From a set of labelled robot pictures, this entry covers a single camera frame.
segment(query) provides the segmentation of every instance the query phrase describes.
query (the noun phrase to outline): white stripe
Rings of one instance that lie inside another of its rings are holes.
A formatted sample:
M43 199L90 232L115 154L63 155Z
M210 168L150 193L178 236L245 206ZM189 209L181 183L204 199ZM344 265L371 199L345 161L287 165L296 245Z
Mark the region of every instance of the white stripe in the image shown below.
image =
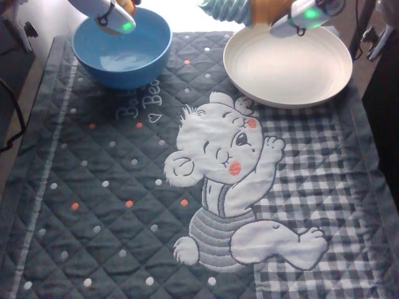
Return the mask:
M55 151L57 149L57 144L60 136L60 132L62 129L62 123L64 122L65 114L67 113L67 108L70 100L70 95L72 93L72 85L74 84L74 79L76 75L76 68L77 68L77 59L75 59L72 63L72 68L70 70L70 77L67 85L67 89L65 92L64 100L62 102L61 111L57 120L57 127L55 128L55 132L53 134L53 140L50 147L50 152L47 157L46 163L44 165L44 171L42 174L41 184L39 190L36 194L33 212L31 215L31 220L29 221L29 225L27 228L27 232L25 235L24 245L22 246L21 255L18 260L18 264L15 271L14 276L14 283L12 284L12 289L9 298L15 299L17 297L17 292L19 288L19 284L21 282L22 274L24 273L24 267L26 262L26 257L29 252L29 247L31 246L33 234L36 228L37 218L39 217L39 212L42 207L43 195L44 191L47 187L47 179L50 175L50 170L52 167L52 162L54 160Z

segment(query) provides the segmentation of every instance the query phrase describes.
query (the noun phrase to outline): quilted mat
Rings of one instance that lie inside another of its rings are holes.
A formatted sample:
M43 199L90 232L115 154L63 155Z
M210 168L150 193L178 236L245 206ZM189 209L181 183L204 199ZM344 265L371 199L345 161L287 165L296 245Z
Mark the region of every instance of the quilted mat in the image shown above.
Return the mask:
M395 298L399 218L357 90L241 95L230 32L134 91L57 38L1 202L0 298Z

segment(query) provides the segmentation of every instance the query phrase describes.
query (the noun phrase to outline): bowl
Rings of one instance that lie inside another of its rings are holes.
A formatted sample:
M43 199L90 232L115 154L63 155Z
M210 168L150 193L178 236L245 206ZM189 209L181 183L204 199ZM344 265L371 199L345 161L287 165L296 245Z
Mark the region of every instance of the bowl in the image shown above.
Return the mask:
M75 56L88 73L105 86L134 89L156 79L170 57L172 32L158 14L138 7L136 29L109 35L86 19L72 37Z
M284 39L271 36L267 25L245 28L229 40L223 60L243 94L276 108L311 107L332 98L353 69L345 44L323 27Z

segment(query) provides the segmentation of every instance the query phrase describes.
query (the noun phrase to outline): checkered fabric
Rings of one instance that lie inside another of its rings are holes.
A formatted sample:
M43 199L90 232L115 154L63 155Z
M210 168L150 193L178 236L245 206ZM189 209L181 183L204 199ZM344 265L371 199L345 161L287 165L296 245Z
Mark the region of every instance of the checkered fabric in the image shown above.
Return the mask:
M176 34L165 71L131 92L93 82L69 41L55 40L1 203L1 217L10 202L17 207L12 227L1 231L0 298L386 298L385 289L398 291L377 196L370 181L359 184L372 176L359 135L335 100L294 111L257 105L254 115L265 136L286 143L274 186L254 212L298 234L321 228L329 250L315 269L301 272L275 257L216 273L173 258L173 244L201 207L203 183L170 186L164 163L176 151L182 107L208 103L211 92L240 97L223 66L230 37ZM372 141L369 131L363 138Z

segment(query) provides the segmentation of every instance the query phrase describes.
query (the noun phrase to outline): bear's ear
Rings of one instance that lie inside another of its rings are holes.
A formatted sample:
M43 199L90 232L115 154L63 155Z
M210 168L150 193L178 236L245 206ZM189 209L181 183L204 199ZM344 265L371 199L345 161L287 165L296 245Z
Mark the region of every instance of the bear's ear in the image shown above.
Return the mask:
M236 110L242 115L250 116L254 114L253 106L254 100L251 100L248 97L241 97L236 100Z
M234 101L228 95L221 92L212 92L209 96L210 103L224 104L228 107L234 108Z
M184 151L175 151L165 160L165 176L176 187L190 187L198 183L203 175Z

